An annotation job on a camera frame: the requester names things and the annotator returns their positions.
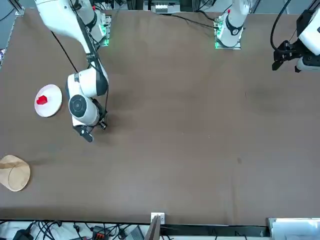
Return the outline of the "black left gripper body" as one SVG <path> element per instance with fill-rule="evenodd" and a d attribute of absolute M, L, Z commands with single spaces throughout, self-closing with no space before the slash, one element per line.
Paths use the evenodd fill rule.
<path fill-rule="evenodd" d="M 300 57 L 301 54 L 289 41 L 283 41 L 273 52 L 273 60 L 275 62 L 286 62 Z"/>

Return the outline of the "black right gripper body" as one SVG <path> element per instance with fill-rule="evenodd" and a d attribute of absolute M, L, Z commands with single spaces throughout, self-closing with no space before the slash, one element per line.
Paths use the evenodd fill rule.
<path fill-rule="evenodd" d="M 94 140 L 92 131 L 95 127 L 100 127 L 105 130 L 107 128 L 107 123 L 104 122 L 104 120 L 101 120 L 94 125 L 86 125 L 75 118 L 72 119 L 72 128 L 89 143 Z"/>

